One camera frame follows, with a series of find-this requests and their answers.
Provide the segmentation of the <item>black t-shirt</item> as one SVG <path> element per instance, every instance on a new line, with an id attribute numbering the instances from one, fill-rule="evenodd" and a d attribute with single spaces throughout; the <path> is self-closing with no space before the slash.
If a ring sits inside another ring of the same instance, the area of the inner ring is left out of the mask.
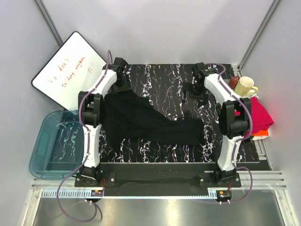
<path id="1" fill-rule="evenodd" d="M 104 98 L 102 124 L 106 140 L 118 147 L 123 139 L 143 139 L 167 145 L 199 145 L 205 142 L 201 119 L 173 121 L 158 112 L 148 98 L 133 91 L 109 93 Z"/>

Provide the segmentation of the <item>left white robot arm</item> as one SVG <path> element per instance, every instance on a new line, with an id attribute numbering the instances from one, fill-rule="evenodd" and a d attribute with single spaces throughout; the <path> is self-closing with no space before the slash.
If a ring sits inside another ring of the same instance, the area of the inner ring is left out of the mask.
<path id="1" fill-rule="evenodd" d="M 100 184 L 102 178 L 98 171 L 99 134 L 105 119 L 104 98 L 108 91 L 114 94 L 128 91 L 132 88 L 125 73 L 127 62 L 116 57 L 112 64 L 103 67 L 100 77 L 87 91 L 78 94 L 79 122 L 84 132 L 84 157 L 79 169 L 80 175 L 91 186 Z"/>

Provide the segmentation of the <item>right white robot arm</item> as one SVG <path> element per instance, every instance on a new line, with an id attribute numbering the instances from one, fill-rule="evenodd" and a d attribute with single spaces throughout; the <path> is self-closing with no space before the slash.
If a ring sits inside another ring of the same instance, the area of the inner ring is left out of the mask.
<path id="1" fill-rule="evenodd" d="M 199 106 L 208 102 L 208 93 L 211 92 L 216 100 L 216 110 L 219 115 L 219 129 L 223 135 L 222 149 L 217 160 L 217 172 L 214 182 L 218 186 L 225 186 L 230 182 L 230 175 L 236 171 L 236 156 L 242 140 L 253 129 L 251 117 L 251 100 L 241 98 L 223 80 L 222 72 L 215 68 L 196 63 L 192 66 L 193 82 L 182 85 L 182 100 L 190 97 L 197 101 Z"/>

